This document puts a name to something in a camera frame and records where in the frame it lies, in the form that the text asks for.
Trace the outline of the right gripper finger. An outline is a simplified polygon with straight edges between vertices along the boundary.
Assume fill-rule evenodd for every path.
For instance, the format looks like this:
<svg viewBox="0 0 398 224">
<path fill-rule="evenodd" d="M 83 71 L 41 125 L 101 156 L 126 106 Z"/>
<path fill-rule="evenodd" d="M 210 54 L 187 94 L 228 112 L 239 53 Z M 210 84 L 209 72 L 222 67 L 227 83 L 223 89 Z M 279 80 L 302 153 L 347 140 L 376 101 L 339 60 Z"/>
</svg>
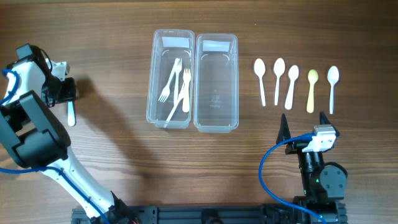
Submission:
<svg viewBox="0 0 398 224">
<path fill-rule="evenodd" d="M 320 112 L 320 124 L 332 126 L 333 129 L 335 130 L 336 137 L 340 136 L 340 132 L 333 126 L 333 124 L 329 121 L 329 119 L 327 118 L 326 114 L 323 111 Z"/>
<path fill-rule="evenodd" d="M 287 122 L 287 118 L 286 118 L 286 115 L 284 113 L 282 113 L 280 129 L 279 129 L 279 133 L 277 135 L 276 143 L 277 144 L 281 143 L 282 141 L 285 141 L 290 138 L 291 138 L 291 135 L 290 135 L 290 129 L 289 129 L 289 125 Z"/>
</svg>

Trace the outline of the white plastic utensil handle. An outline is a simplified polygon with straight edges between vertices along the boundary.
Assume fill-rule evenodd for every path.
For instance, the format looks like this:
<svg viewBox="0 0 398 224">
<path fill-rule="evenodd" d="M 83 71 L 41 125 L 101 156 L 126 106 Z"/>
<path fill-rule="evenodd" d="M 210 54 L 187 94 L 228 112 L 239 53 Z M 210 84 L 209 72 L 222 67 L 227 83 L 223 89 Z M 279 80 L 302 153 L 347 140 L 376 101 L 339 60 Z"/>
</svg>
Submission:
<svg viewBox="0 0 398 224">
<path fill-rule="evenodd" d="M 76 125 L 76 115 L 75 115 L 75 105 L 74 101 L 68 102 L 68 110 L 67 110 L 67 118 L 68 118 L 68 125 L 73 127 Z"/>
</svg>

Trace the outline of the clear white plastic fork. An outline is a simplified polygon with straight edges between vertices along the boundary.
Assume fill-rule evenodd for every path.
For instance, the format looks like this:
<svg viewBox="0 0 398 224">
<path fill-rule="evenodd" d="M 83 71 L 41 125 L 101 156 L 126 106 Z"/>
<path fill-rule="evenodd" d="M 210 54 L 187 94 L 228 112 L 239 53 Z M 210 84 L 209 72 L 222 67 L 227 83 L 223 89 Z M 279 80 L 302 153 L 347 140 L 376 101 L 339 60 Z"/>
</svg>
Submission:
<svg viewBox="0 0 398 224">
<path fill-rule="evenodd" d="M 167 82 L 167 84 L 164 86 L 164 88 L 163 88 L 163 90 L 162 90 L 162 92 L 161 92 L 161 94 L 160 94 L 160 96 L 159 96 L 158 101 L 161 102 L 161 103 L 166 102 L 167 98 L 168 98 L 169 95 L 170 95 L 170 84 L 171 84 L 171 81 L 172 81 L 173 77 L 175 77 L 175 70 L 174 70 L 174 69 L 175 69 L 176 64 L 177 64 L 177 58 L 175 59 L 175 62 L 174 62 L 174 65 L 173 65 L 173 67 L 172 67 L 172 71 L 171 71 L 171 73 L 170 73 L 168 82 Z"/>
</svg>

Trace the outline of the slim white plastic fork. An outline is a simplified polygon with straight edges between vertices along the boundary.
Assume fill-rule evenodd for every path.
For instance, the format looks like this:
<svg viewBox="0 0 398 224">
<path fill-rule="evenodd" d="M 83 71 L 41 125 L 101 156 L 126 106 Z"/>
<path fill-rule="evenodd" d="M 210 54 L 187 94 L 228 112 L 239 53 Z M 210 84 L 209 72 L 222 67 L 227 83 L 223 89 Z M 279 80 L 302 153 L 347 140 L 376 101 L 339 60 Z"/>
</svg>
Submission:
<svg viewBox="0 0 398 224">
<path fill-rule="evenodd" d="M 176 104 L 174 104 L 174 107 L 172 108 L 172 110 L 171 110 L 169 116 L 167 117 L 167 119 L 166 119 L 166 121 L 165 121 L 164 128 L 166 128 L 166 127 L 168 126 L 168 123 L 169 123 L 170 120 L 172 119 L 172 116 L 174 115 L 174 113 L 175 113 L 175 111 L 176 111 L 176 109 L 177 109 L 178 104 L 183 100 L 183 98 L 184 98 L 184 96 L 185 96 L 186 88 L 187 88 L 187 87 L 186 87 L 186 84 L 183 84 L 182 89 L 181 89 L 180 93 L 178 94 L 177 102 L 176 102 Z"/>
</svg>

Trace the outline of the yellow plastic fork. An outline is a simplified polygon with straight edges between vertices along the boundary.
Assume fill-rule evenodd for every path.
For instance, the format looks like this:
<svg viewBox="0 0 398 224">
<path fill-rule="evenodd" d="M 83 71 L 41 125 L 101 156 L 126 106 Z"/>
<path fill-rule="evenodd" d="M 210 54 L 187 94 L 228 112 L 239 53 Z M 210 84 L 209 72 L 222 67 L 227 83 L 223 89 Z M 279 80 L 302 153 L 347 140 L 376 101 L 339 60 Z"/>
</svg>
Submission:
<svg viewBox="0 0 398 224">
<path fill-rule="evenodd" d="M 183 73 L 183 105 L 182 105 L 182 111 L 184 113 L 188 113 L 190 108 L 189 108 L 189 84 L 191 80 L 191 71 L 189 68 L 186 68 Z"/>
</svg>

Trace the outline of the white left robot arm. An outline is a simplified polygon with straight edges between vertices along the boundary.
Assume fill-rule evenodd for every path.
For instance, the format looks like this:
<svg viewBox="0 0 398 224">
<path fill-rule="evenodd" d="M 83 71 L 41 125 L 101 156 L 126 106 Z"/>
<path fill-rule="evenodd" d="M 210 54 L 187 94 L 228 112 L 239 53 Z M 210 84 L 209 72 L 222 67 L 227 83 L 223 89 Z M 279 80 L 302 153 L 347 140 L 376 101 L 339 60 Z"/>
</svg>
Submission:
<svg viewBox="0 0 398 224">
<path fill-rule="evenodd" d="M 72 151 L 71 139 L 50 108 L 72 105 L 76 85 L 66 62 L 20 59 L 2 70 L 9 85 L 1 100 L 1 144 L 17 173 L 41 172 L 84 209 L 90 223 L 139 223 L 137 215 L 97 182 Z"/>
</svg>

